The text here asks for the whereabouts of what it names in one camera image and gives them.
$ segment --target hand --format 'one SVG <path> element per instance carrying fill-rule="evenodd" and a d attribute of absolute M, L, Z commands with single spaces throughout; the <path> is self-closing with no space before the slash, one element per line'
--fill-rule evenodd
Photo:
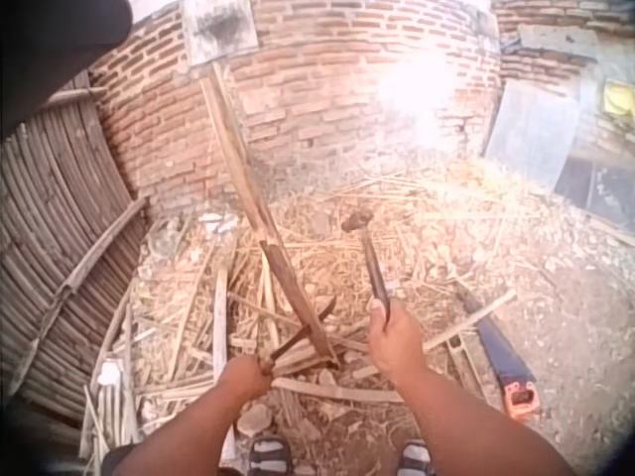
<path fill-rule="evenodd" d="M 231 359 L 220 374 L 218 385 L 226 386 L 241 404 L 265 395 L 273 377 L 264 375 L 255 355 L 243 354 Z"/>
<path fill-rule="evenodd" d="M 373 300 L 368 346 L 375 366 L 397 389 L 427 368 L 420 324 L 398 301 L 391 300 L 386 324 L 384 305 Z"/>

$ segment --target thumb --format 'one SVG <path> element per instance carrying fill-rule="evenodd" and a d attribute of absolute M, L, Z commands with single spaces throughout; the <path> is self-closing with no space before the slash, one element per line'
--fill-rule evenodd
<path fill-rule="evenodd" d="M 384 304 L 378 298 L 373 300 L 373 308 L 370 313 L 370 335 L 378 335 L 383 333 L 384 325 L 386 324 L 386 309 Z"/>

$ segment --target sandal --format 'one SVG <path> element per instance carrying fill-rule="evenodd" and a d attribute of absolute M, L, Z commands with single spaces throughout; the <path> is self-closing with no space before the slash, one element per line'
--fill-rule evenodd
<path fill-rule="evenodd" d="M 397 476 L 434 476 L 428 448 L 420 439 L 408 441 L 399 457 Z"/>
<path fill-rule="evenodd" d="M 294 474 L 289 442 L 280 436 L 260 436 L 249 450 L 248 476 L 287 476 Z"/>

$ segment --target hammer head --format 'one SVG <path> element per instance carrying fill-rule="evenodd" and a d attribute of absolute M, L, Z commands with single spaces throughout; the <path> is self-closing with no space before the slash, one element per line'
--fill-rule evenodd
<path fill-rule="evenodd" d="M 353 212 L 348 219 L 341 224 L 342 231 L 350 233 L 351 231 L 364 228 L 370 220 L 373 219 L 373 212 L 368 209 L 361 209 Z"/>

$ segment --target saw handle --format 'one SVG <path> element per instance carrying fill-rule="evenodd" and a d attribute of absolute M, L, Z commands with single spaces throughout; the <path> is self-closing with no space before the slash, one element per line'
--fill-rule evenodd
<path fill-rule="evenodd" d="M 526 419 L 540 407 L 538 390 L 533 382 L 512 382 L 503 390 L 505 411 L 513 419 Z"/>

